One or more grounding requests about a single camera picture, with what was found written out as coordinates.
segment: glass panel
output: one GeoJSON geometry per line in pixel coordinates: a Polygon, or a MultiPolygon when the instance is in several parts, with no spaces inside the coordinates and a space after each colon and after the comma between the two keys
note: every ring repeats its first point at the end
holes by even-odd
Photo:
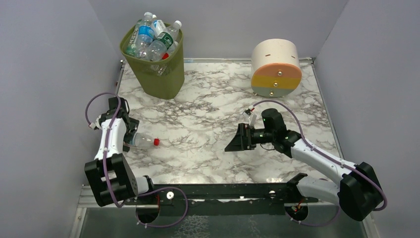
{"type": "MultiPolygon", "coordinates": [[[[311,206],[307,222],[323,223],[336,212],[334,206],[311,206]]],[[[363,225],[344,213],[327,227],[305,227],[286,216],[187,216],[171,228],[136,225],[134,208],[89,208],[81,238],[366,238],[363,225]]],[[[158,217],[156,225],[169,224],[178,217],[158,217]]]]}

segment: marble countertop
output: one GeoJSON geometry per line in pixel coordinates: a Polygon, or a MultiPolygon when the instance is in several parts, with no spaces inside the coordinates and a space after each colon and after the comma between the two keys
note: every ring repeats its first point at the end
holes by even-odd
{"type": "MultiPolygon", "coordinates": [[[[310,63],[302,62],[302,82],[285,103],[301,121],[305,137],[338,156],[325,107],[310,63]]],[[[185,82],[172,100],[147,95],[126,64],[119,96],[127,99],[130,116],[140,120],[138,132],[160,139],[148,150],[125,153],[136,177],[149,175],[154,183],[286,182],[297,173],[314,178],[324,175],[276,151],[224,152],[245,119],[240,112],[266,99],[255,96],[250,85],[249,63],[185,63],[185,82]]],[[[288,129],[298,131],[292,116],[274,103],[256,110],[276,108],[288,129]]],[[[258,117],[256,128],[262,128],[258,117]]]]}

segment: white wall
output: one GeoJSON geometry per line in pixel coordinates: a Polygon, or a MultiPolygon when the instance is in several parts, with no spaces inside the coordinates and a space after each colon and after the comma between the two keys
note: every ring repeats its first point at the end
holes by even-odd
{"type": "Polygon", "coordinates": [[[119,52],[125,33],[150,11],[180,20],[186,58],[250,58],[270,38],[294,42],[299,57],[315,57],[347,0],[89,0],[119,52]]]}
{"type": "Polygon", "coordinates": [[[118,56],[87,0],[2,0],[0,42],[1,237],[68,237],[118,56]]]}
{"type": "Polygon", "coordinates": [[[418,237],[420,1],[350,0],[315,61],[348,160],[373,165],[383,238],[418,237]]]}

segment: green trash bin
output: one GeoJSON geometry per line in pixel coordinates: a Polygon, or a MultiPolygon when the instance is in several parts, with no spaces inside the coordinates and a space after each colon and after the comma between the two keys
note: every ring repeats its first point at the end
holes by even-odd
{"type": "Polygon", "coordinates": [[[142,85],[143,90],[147,94],[157,98],[174,98],[181,89],[185,79],[184,52],[182,45],[184,37],[182,31],[179,30],[178,38],[176,39],[179,45],[173,54],[158,62],[141,60],[125,53],[133,31],[134,27],[125,34],[119,44],[119,49],[133,70],[133,73],[136,75],[137,80],[139,80],[142,85]]]}

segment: water bottle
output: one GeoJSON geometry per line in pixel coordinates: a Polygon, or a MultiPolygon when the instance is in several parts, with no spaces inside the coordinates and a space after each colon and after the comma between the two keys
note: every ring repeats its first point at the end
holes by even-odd
{"type": "Polygon", "coordinates": [[[160,144],[160,140],[157,138],[153,138],[144,133],[134,134],[133,140],[129,143],[129,146],[133,146],[139,149],[148,149],[153,146],[158,146],[160,144]]]}
{"type": "MultiPolygon", "coordinates": [[[[171,56],[171,54],[175,51],[175,49],[178,47],[178,42],[174,42],[171,47],[169,47],[168,51],[163,55],[162,60],[168,58],[171,56]]],[[[165,74],[165,71],[167,69],[167,64],[163,64],[162,66],[158,65],[157,70],[155,70],[156,67],[152,68],[153,71],[157,71],[157,74],[159,76],[162,76],[165,74]]]]}
{"type": "Polygon", "coordinates": [[[138,58],[143,58],[145,49],[152,43],[155,32],[151,28],[152,14],[146,12],[144,19],[140,23],[139,35],[136,40],[136,55],[138,58]]]}
{"type": "Polygon", "coordinates": [[[155,41],[146,49],[146,59],[151,61],[159,61],[178,37],[179,28],[182,24],[175,21],[173,25],[166,27],[155,41]]]}
{"type": "Polygon", "coordinates": [[[177,47],[178,47],[178,42],[174,41],[171,47],[169,47],[168,51],[163,55],[162,60],[171,56],[171,54],[175,51],[177,47]]]}
{"type": "Polygon", "coordinates": [[[155,37],[158,37],[160,33],[166,28],[165,23],[162,20],[158,20],[156,15],[152,18],[152,29],[155,31],[155,37]]]}
{"type": "Polygon", "coordinates": [[[137,21],[136,25],[134,26],[133,34],[131,35],[130,41],[128,42],[127,49],[125,50],[125,53],[129,56],[135,57],[136,56],[136,41],[137,37],[139,35],[139,28],[141,26],[142,21],[137,21]]]}

